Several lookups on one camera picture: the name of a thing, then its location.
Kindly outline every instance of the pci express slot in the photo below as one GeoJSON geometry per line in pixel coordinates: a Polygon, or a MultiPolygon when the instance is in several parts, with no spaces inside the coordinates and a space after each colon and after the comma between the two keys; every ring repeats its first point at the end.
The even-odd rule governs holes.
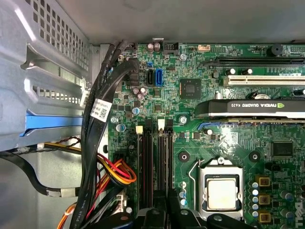
{"type": "Polygon", "coordinates": [[[304,75],[229,75],[224,78],[224,86],[290,86],[305,85],[304,75]]]}
{"type": "Polygon", "coordinates": [[[173,120],[165,120],[164,130],[158,134],[158,190],[173,186],[173,120]]]}
{"type": "Polygon", "coordinates": [[[305,58],[217,57],[214,61],[202,64],[215,67],[297,67],[305,64],[305,58]]]}
{"type": "Polygon", "coordinates": [[[153,120],[145,120],[143,136],[142,197],[143,207],[153,206],[153,120]]]}

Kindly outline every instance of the mounting screw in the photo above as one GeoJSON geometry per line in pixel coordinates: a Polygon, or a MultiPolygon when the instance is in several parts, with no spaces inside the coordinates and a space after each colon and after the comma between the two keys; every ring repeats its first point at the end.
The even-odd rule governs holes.
{"type": "Polygon", "coordinates": [[[213,219],[216,220],[216,221],[222,221],[223,220],[223,218],[221,218],[221,216],[214,216],[213,219]]]}
{"type": "Polygon", "coordinates": [[[188,212],[187,210],[181,210],[181,211],[180,211],[180,214],[186,216],[186,215],[189,214],[189,212],[188,212]]]}
{"type": "Polygon", "coordinates": [[[218,162],[218,164],[223,165],[224,164],[224,158],[222,156],[220,156],[219,158],[217,158],[217,162],[218,162]]]}
{"type": "Polygon", "coordinates": [[[186,61],[187,55],[183,53],[183,54],[180,55],[179,59],[180,59],[181,61],[186,61]]]}

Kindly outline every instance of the mounting hole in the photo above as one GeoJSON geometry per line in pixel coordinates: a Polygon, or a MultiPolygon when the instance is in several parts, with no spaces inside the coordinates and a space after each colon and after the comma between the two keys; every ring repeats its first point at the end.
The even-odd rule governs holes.
{"type": "Polygon", "coordinates": [[[188,162],[190,160],[190,154],[186,151],[182,151],[179,153],[178,159],[181,162],[188,162]]]}

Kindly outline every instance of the integrated circuit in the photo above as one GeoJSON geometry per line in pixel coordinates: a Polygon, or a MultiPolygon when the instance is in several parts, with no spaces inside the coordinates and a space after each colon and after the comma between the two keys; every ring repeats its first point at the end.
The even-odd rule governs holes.
{"type": "Polygon", "coordinates": [[[180,98],[201,99],[201,79],[181,79],[180,98]]]}
{"type": "Polygon", "coordinates": [[[275,157],[292,157],[292,142],[272,142],[272,156],[275,157]]]}

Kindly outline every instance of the label sticker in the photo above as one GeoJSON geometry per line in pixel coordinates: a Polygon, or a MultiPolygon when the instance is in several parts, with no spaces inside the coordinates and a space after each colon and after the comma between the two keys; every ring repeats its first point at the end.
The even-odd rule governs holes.
{"type": "Polygon", "coordinates": [[[93,118],[101,120],[102,122],[105,123],[107,121],[107,117],[110,112],[111,106],[112,103],[103,101],[101,99],[95,99],[90,115],[93,118]]]}
{"type": "Polygon", "coordinates": [[[89,92],[89,91],[86,91],[86,90],[84,90],[84,91],[82,92],[80,106],[83,106],[83,107],[86,106],[87,101],[88,101],[88,98],[89,98],[89,94],[90,94],[90,92],[89,92]]]}

